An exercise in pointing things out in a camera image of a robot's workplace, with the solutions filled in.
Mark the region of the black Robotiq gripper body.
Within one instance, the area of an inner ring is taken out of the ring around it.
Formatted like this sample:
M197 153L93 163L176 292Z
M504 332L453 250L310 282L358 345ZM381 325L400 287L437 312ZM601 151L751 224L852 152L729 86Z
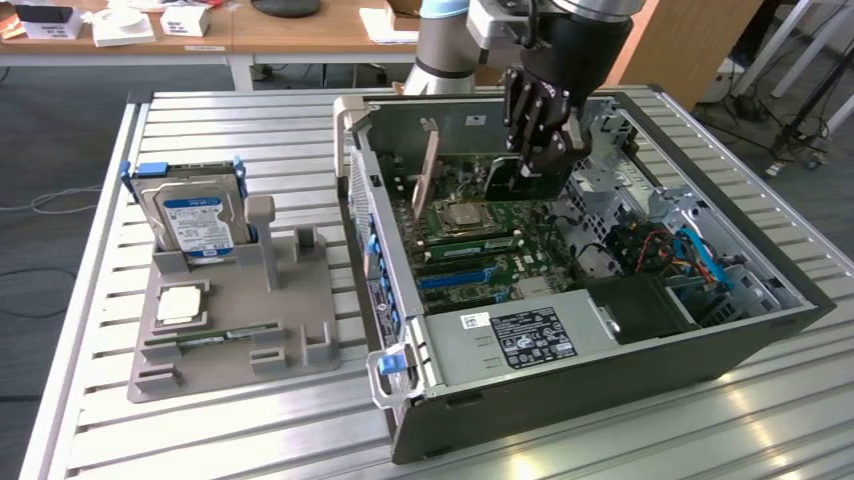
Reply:
M631 32L631 18L617 22L575 13L539 13L528 17L521 35L521 68L512 81L512 98L523 83L539 82L551 97L568 93L568 105L583 108L601 86Z

